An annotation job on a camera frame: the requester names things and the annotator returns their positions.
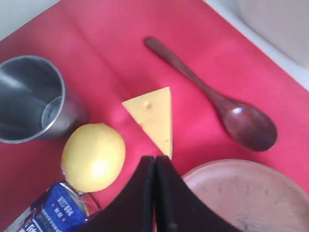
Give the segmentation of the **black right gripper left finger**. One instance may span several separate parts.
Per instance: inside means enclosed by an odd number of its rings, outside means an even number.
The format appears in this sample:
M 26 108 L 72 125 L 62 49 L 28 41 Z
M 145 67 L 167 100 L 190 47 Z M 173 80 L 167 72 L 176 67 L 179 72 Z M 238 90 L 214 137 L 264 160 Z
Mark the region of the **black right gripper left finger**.
M 155 159 L 143 156 L 131 179 L 118 196 L 99 211 L 81 232 L 151 232 Z

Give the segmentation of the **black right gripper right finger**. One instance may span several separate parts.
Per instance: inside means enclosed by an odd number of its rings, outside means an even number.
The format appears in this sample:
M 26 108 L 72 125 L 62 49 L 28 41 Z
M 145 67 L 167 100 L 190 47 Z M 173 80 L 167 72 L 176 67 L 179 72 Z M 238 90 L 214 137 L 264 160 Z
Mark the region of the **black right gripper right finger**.
M 167 156 L 155 159 L 154 203 L 158 232 L 238 232 L 185 184 Z

